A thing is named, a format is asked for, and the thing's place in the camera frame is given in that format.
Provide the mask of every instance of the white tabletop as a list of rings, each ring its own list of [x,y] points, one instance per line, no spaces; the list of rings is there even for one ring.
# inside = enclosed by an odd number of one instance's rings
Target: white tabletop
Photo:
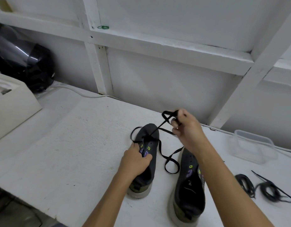
[[[83,98],[68,89],[48,92],[39,102],[40,112],[0,140],[0,187],[61,223],[79,227],[116,173],[131,143],[131,131],[148,123],[159,125],[163,118],[142,107],[108,97]],[[171,130],[168,124],[163,127]],[[262,182],[252,169],[291,195],[289,157],[278,154],[278,160],[253,164],[227,153],[230,135],[203,129],[233,174],[247,175],[254,185]],[[170,134],[160,132],[160,138],[165,155],[181,147]],[[166,207],[178,175],[165,172],[164,162],[157,153],[150,194],[140,200],[126,196],[115,226],[174,226]],[[206,207],[198,226],[222,226],[207,186],[205,195]],[[275,226],[291,226],[291,204],[271,203],[259,190],[254,202]]]

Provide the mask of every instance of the forearm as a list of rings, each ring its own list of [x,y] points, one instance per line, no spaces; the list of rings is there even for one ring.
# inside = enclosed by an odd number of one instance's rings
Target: forearm
[[[113,227],[132,180],[117,173],[83,227]]]
[[[203,141],[193,152],[225,227],[273,226],[241,188],[209,141]]]

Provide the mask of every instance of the plastic container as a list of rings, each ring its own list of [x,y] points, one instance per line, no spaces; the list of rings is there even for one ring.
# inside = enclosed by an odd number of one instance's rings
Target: plastic container
[[[229,153],[256,164],[264,164],[278,158],[273,141],[242,130],[235,130],[229,139]]]

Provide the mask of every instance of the black shoe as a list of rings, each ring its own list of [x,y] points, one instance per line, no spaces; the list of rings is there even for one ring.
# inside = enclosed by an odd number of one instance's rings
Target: black shoe
[[[159,144],[159,130],[157,129],[157,126],[153,123],[149,123],[142,127],[136,135],[134,142],[139,144],[139,152],[143,157],[147,154],[153,156],[150,165],[142,174],[138,175],[133,180],[127,191],[128,195],[132,198],[144,198],[150,193],[155,175],[157,146]]]
[[[168,204],[169,216],[179,227],[196,226],[204,211],[204,179],[195,156],[184,148],[180,175]]]

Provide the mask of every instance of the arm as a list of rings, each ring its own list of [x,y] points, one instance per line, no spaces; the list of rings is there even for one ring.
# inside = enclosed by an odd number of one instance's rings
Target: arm
[[[197,158],[223,225],[273,227],[224,164],[197,119],[185,109],[180,109],[178,120],[182,123],[180,126],[175,120],[171,122],[173,133]]]
[[[126,191],[133,179],[150,164],[152,155],[142,157],[138,144],[125,151],[117,173],[83,227],[113,227]]]

